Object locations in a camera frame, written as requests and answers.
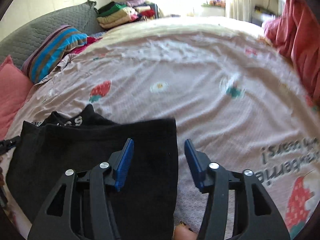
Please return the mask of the right hand thumb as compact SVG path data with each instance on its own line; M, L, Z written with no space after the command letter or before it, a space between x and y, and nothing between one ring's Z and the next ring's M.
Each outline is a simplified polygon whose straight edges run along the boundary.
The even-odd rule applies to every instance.
M180 221L176 226L173 235L174 240L196 240L197 234L191 230L191 228L185 224L185 222Z

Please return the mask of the left hand painted nails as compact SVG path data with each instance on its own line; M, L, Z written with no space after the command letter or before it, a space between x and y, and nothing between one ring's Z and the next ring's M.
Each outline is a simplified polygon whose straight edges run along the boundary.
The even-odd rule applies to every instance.
M3 186L4 184L3 169L0 167L0 186Z

